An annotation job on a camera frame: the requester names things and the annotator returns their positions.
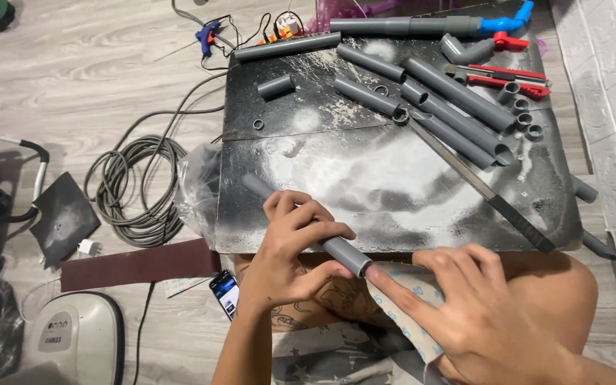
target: phone screen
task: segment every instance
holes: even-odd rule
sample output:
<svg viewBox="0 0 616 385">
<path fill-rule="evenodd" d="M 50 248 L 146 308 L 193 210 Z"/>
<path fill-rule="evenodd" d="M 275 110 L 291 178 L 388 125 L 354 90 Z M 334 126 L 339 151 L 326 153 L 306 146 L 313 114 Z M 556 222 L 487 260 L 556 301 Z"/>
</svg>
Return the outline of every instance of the phone screen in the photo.
<svg viewBox="0 0 616 385">
<path fill-rule="evenodd" d="M 223 270 L 217 277 L 213 278 L 209 287 L 227 314 L 227 318 L 232 320 L 239 299 L 239 286 L 237 286 L 237 281 L 235 281 L 232 273 L 227 269 Z"/>
</svg>

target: hand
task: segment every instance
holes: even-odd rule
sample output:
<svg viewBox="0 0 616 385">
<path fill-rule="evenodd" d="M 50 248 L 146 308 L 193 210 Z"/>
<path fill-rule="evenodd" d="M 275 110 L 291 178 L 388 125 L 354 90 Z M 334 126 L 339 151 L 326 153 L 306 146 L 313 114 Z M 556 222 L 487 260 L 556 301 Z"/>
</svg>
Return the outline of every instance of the hand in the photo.
<svg viewBox="0 0 616 385">
<path fill-rule="evenodd" d="M 437 364 L 468 384 L 553 384 L 574 358 L 520 311 L 498 254 L 476 245 L 418 251 L 413 265 L 434 272 L 446 302 L 438 309 L 370 267 L 366 277 L 443 348 Z"/>
<path fill-rule="evenodd" d="M 239 303 L 252 303 L 269 310 L 289 303 L 307 301 L 335 277 L 351 278 L 342 264 L 331 260 L 310 273 L 298 254 L 313 243 L 333 236 L 355 239 L 355 233 L 310 195 L 285 190 L 271 195 L 263 205 L 268 230 L 258 252 L 246 269 Z"/>
</svg>

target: wooden floor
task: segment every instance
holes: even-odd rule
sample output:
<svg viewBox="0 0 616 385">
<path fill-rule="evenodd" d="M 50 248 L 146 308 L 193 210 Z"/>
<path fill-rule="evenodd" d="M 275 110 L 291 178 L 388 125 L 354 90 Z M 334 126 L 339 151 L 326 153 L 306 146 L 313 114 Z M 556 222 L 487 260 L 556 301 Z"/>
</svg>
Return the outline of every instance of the wooden floor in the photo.
<svg viewBox="0 0 616 385">
<path fill-rule="evenodd" d="M 292 10 L 304 19 L 313 13 L 312 2 L 295 1 Z M 81 184 L 90 164 L 111 149 L 124 130 L 145 112 L 174 109 L 193 85 L 209 76 L 199 63 L 194 40 L 199 26 L 175 15 L 168 0 L 35 0 L 19 6 L 16 25 L 0 34 L 0 135 L 42 144 L 51 153 L 46 185 L 70 171 Z M 243 36 L 257 28 L 264 12 L 278 14 L 286 1 L 210 0 L 197 5 L 179 0 L 178 5 L 209 20 L 234 15 Z M 552 100 L 565 144 L 569 168 L 586 181 L 586 155 L 577 124 L 574 102 L 565 76 L 552 18 L 545 4 L 534 12 L 533 27 L 546 43 L 543 60 L 553 82 Z M 223 36 L 233 38 L 227 29 Z M 218 53 L 210 66 L 224 66 Z M 224 77 L 195 92 L 193 108 L 211 108 L 223 102 Z M 130 135 L 160 134 L 168 117 L 144 122 Z M 222 130 L 222 112 L 183 118 L 175 139 L 186 149 L 209 142 Z M 0 143 L 0 180 L 16 200 L 16 211 L 29 207 L 39 160 L 33 153 Z M 157 173 L 149 192 L 160 195 L 168 173 Z M 603 236 L 598 204 L 580 207 L 589 231 Z M 4 278 L 20 299 L 26 290 L 56 274 L 39 266 L 39 246 L 29 231 L 8 229 L 5 243 L 7 266 Z M 184 229 L 177 240 L 193 236 Z M 103 253 L 128 251 L 110 227 L 103 225 L 92 239 L 103 243 Z M 616 366 L 616 284 L 609 262 L 587 250 L 573 253 L 594 272 L 600 300 L 586 355 Z M 135 284 L 105 289 L 119 303 L 127 327 L 124 384 L 131 384 L 135 369 L 137 327 L 148 285 Z M 59 293 L 57 282 L 50 291 Z M 44 288 L 33 293 L 24 310 L 34 318 L 45 303 Z M 206 285 L 166 299 L 157 285 L 144 324 L 140 384 L 208 384 L 229 322 Z"/>
</svg>

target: brown sanding strip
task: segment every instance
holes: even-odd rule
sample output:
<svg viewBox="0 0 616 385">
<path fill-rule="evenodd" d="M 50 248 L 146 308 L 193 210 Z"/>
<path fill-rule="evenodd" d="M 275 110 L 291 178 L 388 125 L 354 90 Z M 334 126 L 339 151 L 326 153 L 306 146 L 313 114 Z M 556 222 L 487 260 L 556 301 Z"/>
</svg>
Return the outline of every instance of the brown sanding strip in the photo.
<svg viewBox="0 0 616 385">
<path fill-rule="evenodd" d="M 164 279 L 215 276 L 220 255 L 203 238 L 129 253 L 61 263 L 61 292 L 140 284 Z"/>
</svg>

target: blue pvc elbow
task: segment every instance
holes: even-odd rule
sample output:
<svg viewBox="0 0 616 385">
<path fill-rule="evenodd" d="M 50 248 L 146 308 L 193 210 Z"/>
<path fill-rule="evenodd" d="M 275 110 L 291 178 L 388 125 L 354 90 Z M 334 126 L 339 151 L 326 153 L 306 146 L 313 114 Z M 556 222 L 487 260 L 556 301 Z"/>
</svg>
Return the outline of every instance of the blue pvc elbow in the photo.
<svg viewBox="0 0 616 385">
<path fill-rule="evenodd" d="M 494 34 L 500 31 L 512 32 L 524 27 L 529 16 L 531 16 L 531 9 L 534 8 L 533 1 L 525 1 L 522 4 L 522 8 L 519 9 L 514 19 L 502 17 L 500 19 L 487 20 L 482 18 L 479 25 L 480 34 Z"/>
</svg>

